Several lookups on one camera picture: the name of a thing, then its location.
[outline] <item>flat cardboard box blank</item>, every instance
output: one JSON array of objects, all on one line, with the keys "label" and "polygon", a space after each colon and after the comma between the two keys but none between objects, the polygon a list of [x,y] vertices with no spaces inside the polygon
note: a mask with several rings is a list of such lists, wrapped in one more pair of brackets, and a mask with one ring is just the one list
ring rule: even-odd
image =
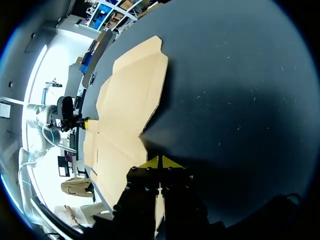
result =
[{"label": "flat cardboard box blank", "polygon": [[[114,62],[96,103],[99,120],[88,122],[84,162],[93,168],[91,180],[111,208],[125,189],[130,168],[148,159],[139,136],[160,103],[168,65],[161,45],[154,36]],[[157,216],[162,216],[159,209]]]}]

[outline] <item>storage shelf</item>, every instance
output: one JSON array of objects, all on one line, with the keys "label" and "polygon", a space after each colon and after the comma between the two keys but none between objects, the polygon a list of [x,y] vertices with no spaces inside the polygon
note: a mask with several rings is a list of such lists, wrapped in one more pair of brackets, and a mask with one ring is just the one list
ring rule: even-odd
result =
[{"label": "storage shelf", "polygon": [[[117,26],[123,21],[124,18],[128,17],[133,21],[137,21],[138,18],[136,16],[134,16],[133,14],[129,13],[130,11],[132,11],[138,4],[140,4],[143,0],[138,0],[136,3],[134,3],[130,8],[128,8],[127,10],[124,10],[122,8],[119,7],[119,5],[123,2],[122,0],[119,0],[116,4],[112,4],[111,2],[107,1],[107,0],[96,0],[96,2],[98,2],[98,5],[96,7],[96,9],[93,12],[93,15],[91,16],[90,20],[88,21],[87,25],[82,25],[84,27],[88,27],[90,29],[93,29],[95,31],[99,31],[101,32],[104,28],[104,24],[106,23],[106,21],[109,19],[109,17],[114,13],[114,11],[117,11],[121,14],[123,14],[123,18],[121,18],[119,20],[119,22],[116,24],[115,27],[113,27],[111,30],[113,31],[114,29],[117,28]],[[109,8],[111,8],[110,12],[108,12],[108,14],[104,17],[104,19],[102,20],[101,24],[99,25],[98,29],[94,29],[93,27],[90,27],[90,23],[93,21],[95,14],[97,13],[97,11],[99,10],[100,5],[105,5]]]}]

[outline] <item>box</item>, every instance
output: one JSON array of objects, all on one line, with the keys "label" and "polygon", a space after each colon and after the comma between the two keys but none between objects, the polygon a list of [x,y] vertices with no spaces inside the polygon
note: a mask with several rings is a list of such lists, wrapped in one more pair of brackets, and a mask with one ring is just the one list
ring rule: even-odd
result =
[{"label": "box", "polygon": [[76,59],[76,61],[75,61],[75,63],[76,63],[76,64],[80,64],[80,63],[82,63],[82,60],[83,60],[83,59],[84,59],[83,57],[78,56],[77,59]]},{"label": "box", "polygon": [[124,10],[128,10],[130,7],[132,7],[133,3],[130,2],[129,0],[126,0],[124,3],[120,5],[120,8]]},{"label": "box", "polygon": [[109,29],[113,29],[117,23],[119,22],[118,19],[111,19],[107,24],[106,24],[106,27],[109,28]]},{"label": "box", "polygon": [[[161,46],[154,36],[115,60],[96,102],[99,120],[88,121],[84,164],[93,169],[91,181],[111,207],[126,187],[130,168],[148,160],[139,136],[160,104],[168,66]],[[158,213],[162,216],[163,208]]]},{"label": "box", "polygon": [[125,16],[125,15],[122,14],[121,12],[115,12],[115,13],[112,15],[111,19],[120,20],[120,19],[122,19],[124,16]]}]

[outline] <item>black work surface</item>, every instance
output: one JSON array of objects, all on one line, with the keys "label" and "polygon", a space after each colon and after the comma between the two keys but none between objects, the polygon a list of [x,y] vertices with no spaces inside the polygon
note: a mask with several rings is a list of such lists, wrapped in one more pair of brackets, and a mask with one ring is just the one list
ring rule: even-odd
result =
[{"label": "black work surface", "polygon": [[209,220],[227,226],[276,194],[303,194],[320,143],[319,82],[277,5],[173,0],[155,9],[101,57],[84,117],[98,119],[114,61],[154,35],[169,63],[160,106],[141,136],[149,158],[191,166]]}]

